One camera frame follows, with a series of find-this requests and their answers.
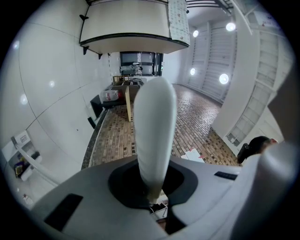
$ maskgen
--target window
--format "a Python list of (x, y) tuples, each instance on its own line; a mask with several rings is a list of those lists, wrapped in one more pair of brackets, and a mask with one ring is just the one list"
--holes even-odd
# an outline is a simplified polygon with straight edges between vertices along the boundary
[(120, 57), (122, 75), (161, 76), (162, 74), (162, 53), (121, 52)]

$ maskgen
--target ceiling light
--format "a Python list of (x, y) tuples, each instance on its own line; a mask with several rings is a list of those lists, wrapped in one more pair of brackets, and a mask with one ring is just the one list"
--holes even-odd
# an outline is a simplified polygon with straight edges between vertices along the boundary
[(192, 68), (190, 73), (191, 73), (191, 75), (194, 75), (196, 73), (196, 69)]
[(28, 103), (27, 97), (25, 94), (22, 94), (20, 97), (20, 102), (22, 105), (26, 105)]
[(227, 74), (223, 73), (221, 74), (221, 76), (219, 77), (220, 83), (222, 84), (226, 84), (229, 81), (229, 77)]
[(13, 44), (13, 48), (14, 49), (18, 49), (19, 48), (19, 44), (20, 44), (19, 41), (15, 41), (14, 44)]
[(236, 26), (235, 26), (235, 24), (234, 23), (232, 23), (232, 22), (230, 22), (230, 23), (228, 23), (227, 25), (226, 25), (226, 30), (227, 31), (233, 31), (233, 30), (235, 30), (235, 28), (236, 28)]
[(197, 30), (193, 32), (194, 37), (197, 37), (198, 35), (199, 35), (199, 32)]
[(53, 88), (55, 86), (55, 82), (54, 81), (50, 81), (49, 82), (49, 86)]

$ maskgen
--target white sign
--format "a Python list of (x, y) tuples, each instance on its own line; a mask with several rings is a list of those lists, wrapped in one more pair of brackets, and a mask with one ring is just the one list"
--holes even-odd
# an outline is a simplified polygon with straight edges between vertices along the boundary
[(257, 19), (258, 25), (263, 27), (280, 29), (279, 24), (276, 22), (276, 20), (272, 17), (271, 14), (267, 12), (259, 12), (259, 11), (253, 11), (253, 12)]

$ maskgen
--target paper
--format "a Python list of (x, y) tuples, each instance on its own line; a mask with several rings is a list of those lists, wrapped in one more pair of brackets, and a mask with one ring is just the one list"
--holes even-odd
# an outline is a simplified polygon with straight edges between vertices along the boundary
[(200, 158), (200, 154), (196, 149), (187, 151), (185, 154), (189, 160), (199, 162), (199, 163), (204, 163), (203, 159)]
[(181, 158), (188, 160), (188, 157), (186, 155), (181, 156)]
[(172, 40), (189, 44), (187, 3), (185, 0), (169, 0), (168, 9)]

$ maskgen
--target black hair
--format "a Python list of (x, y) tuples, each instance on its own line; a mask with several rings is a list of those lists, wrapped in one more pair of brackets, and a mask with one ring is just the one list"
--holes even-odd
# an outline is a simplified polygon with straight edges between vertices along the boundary
[(271, 139), (265, 136), (260, 136), (253, 138), (249, 144), (244, 143), (242, 148), (240, 149), (240, 152), (238, 153), (238, 163), (241, 164), (246, 158), (251, 155), (261, 153), (264, 144), (270, 142)]

